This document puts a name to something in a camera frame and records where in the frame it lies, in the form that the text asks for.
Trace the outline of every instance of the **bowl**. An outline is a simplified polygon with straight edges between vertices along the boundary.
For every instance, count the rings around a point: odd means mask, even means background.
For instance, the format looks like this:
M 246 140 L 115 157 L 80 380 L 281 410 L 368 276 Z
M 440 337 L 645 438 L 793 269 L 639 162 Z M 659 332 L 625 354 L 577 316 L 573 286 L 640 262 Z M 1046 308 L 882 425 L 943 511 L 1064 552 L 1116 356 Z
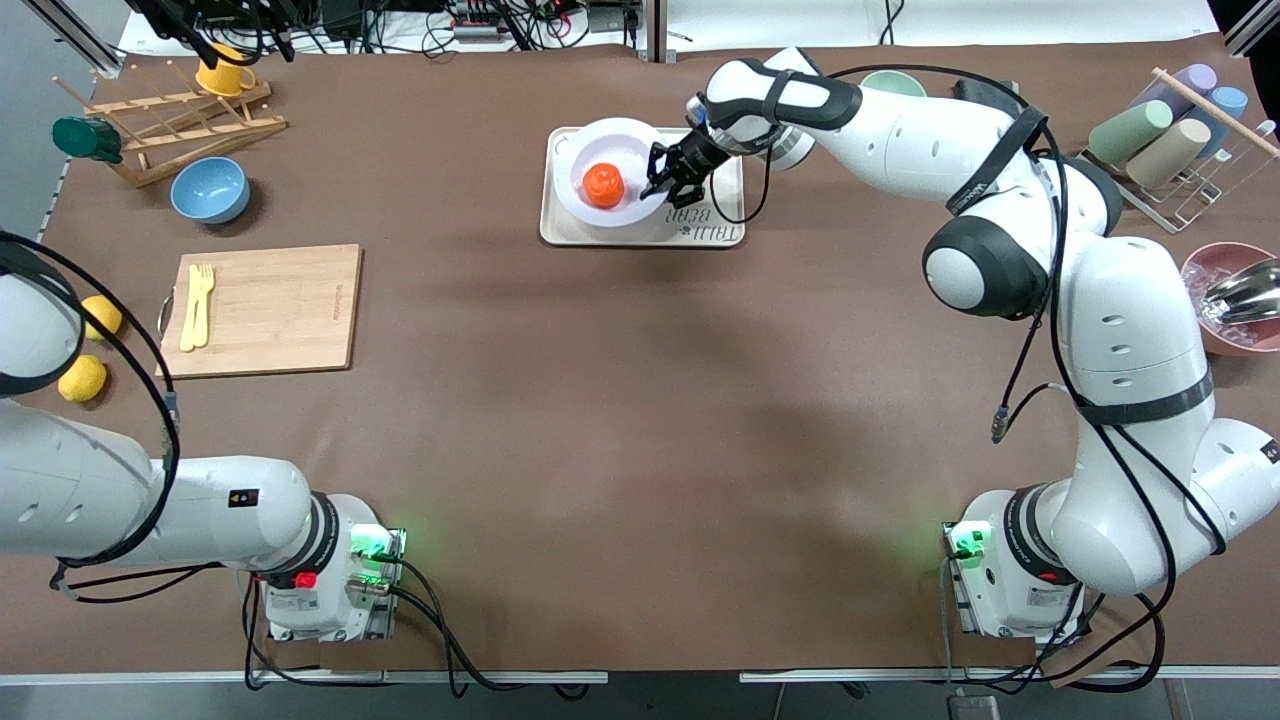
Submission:
M 1188 283 L 1188 269 L 1196 265 L 1210 272 L 1224 270 L 1228 275 L 1231 275 L 1260 260 L 1266 260 L 1268 258 L 1275 258 L 1275 255 L 1262 250 L 1261 247 L 1253 247 L 1252 245 L 1244 245 L 1243 242 L 1215 242 L 1206 245 L 1196 252 L 1192 252 L 1190 256 L 1187 258 L 1187 261 L 1183 263 L 1183 283 L 1188 286 L 1190 284 Z M 1258 338 L 1252 346 L 1240 345 L 1222 337 L 1216 329 L 1213 329 L 1212 325 L 1206 323 L 1198 313 L 1197 320 L 1201 325 L 1201 337 L 1204 340 L 1206 352 L 1242 357 L 1245 355 L 1261 355 L 1280 350 L 1280 318 L 1260 320 L 1257 323 L 1244 325 Z
M 662 135 L 648 123 L 631 118 L 605 118 L 573 133 L 554 159 L 556 197 L 579 220 L 602 228 L 620 228 L 653 215 L 666 193 L 640 199 L 649 184 L 649 150 Z M 613 208 L 596 208 L 582 191 L 582 176 L 596 163 L 618 168 L 626 191 Z
M 169 201 L 184 218 L 216 224 L 234 220 L 248 205 L 244 170 L 230 158 L 204 158 L 173 178 Z
M 911 97 L 924 97 L 927 95 L 920 81 L 900 70 L 876 70 L 864 77 L 858 85 L 882 92 L 910 95 Z

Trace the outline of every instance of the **blue bowl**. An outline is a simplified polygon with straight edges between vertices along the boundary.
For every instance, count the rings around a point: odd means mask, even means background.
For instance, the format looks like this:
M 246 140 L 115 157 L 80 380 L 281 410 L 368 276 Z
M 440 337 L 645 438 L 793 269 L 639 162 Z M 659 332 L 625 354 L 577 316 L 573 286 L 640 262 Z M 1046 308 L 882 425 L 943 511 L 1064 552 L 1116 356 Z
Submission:
M 229 223 L 248 205 L 244 170 L 230 158 L 205 158 L 183 168 L 169 188 L 173 209 L 200 223 Z

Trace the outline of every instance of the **yellow lemon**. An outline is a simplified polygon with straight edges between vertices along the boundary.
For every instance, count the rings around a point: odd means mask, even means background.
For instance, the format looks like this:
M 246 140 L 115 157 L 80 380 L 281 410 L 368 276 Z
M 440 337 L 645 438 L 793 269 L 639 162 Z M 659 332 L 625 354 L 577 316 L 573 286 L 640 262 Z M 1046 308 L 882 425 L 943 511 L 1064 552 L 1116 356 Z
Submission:
M 72 402 L 93 400 L 106 384 L 106 365 L 92 355 L 81 355 L 58 379 L 58 392 Z
M 120 309 L 111 305 L 110 300 L 101 295 L 95 295 L 93 297 L 86 297 L 81 305 L 90 315 L 97 318 L 97 322 L 102 323 L 102 327 L 111 331 L 111 334 L 115 334 L 115 331 L 120 329 Z M 84 323 L 84 336 L 90 340 L 104 340 L 102 333 L 93 329 L 93 325 L 88 323 Z

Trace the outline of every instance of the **wooden cutting board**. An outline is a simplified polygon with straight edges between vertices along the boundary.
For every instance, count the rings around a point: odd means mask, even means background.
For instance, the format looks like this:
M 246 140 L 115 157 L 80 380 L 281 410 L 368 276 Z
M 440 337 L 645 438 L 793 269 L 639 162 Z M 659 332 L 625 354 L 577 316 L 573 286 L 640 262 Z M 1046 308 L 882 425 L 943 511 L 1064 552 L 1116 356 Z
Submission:
M 183 255 L 160 352 L 173 377 L 337 370 L 351 365 L 358 245 Z M 209 345 L 178 350 L 188 265 L 214 266 Z

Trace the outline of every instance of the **white tray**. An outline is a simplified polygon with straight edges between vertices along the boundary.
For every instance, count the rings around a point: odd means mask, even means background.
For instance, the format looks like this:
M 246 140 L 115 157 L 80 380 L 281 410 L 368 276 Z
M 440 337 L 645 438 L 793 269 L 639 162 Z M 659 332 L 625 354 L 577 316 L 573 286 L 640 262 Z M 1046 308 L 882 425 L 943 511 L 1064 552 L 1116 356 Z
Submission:
M 543 178 L 543 240 L 562 247 L 733 247 L 746 236 L 745 225 L 724 222 L 705 197 L 676 210 L 664 204 L 657 213 L 622 228 L 599 228 L 575 218 L 556 196 L 552 164 L 561 145 L 582 128 L 558 128 L 547 138 L 547 174 Z M 663 142 L 676 143 L 689 128 L 658 128 Z M 742 217 L 742 158 L 733 156 L 716 170 L 716 199 L 730 218 Z

